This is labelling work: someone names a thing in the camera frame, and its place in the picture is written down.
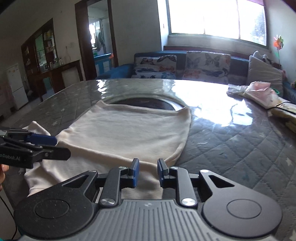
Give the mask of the person's left hand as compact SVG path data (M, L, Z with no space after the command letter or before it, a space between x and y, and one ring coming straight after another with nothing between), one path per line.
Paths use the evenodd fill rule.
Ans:
M9 170L10 166L1 164L0 166L0 191L3 189L2 184L6 178L6 172Z

